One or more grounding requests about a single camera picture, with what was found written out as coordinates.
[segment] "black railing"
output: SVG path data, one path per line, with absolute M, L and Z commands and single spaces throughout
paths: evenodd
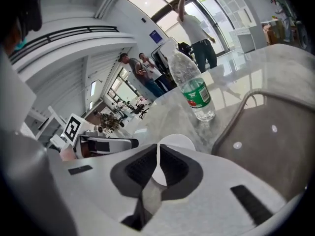
M 12 64 L 29 54 L 30 52 L 48 44 L 58 39 L 65 37 L 70 37 L 74 35 L 80 35 L 90 32 L 119 32 L 116 26 L 79 26 L 67 29 L 62 29 L 58 31 L 51 32 L 49 34 L 43 35 L 25 44 L 25 46 L 14 51 L 10 56 Z

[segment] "marble tabletop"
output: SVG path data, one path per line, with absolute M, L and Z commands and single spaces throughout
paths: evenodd
M 133 134 L 140 145 L 158 143 L 170 134 L 189 137 L 197 151 L 212 146 L 251 89 L 267 89 L 315 104 L 315 57 L 283 44 L 248 54 L 232 52 L 218 58 L 218 66 L 202 74 L 216 109 L 210 122 L 200 122 L 179 88 L 158 98 Z M 247 107 L 263 104 L 263 96 Z

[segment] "plastic water bottle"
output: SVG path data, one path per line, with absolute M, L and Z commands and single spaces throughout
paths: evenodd
M 177 51 L 176 47 L 176 41 L 170 38 L 161 48 L 161 52 L 167 57 L 173 79 L 196 117 L 201 121 L 210 121 L 216 112 L 201 72 L 197 65 L 185 54 Z

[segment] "bottle cap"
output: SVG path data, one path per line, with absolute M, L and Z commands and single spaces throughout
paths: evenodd
M 174 38 L 169 38 L 166 43 L 161 47 L 160 51 L 162 54 L 166 57 L 169 57 L 172 55 L 174 50 L 177 48 L 177 42 Z

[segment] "green bottle label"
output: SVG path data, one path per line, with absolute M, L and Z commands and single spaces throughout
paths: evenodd
M 203 108 L 211 101 L 206 84 L 201 78 L 190 80 L 184 86 L 183 94 L 192 108 Z

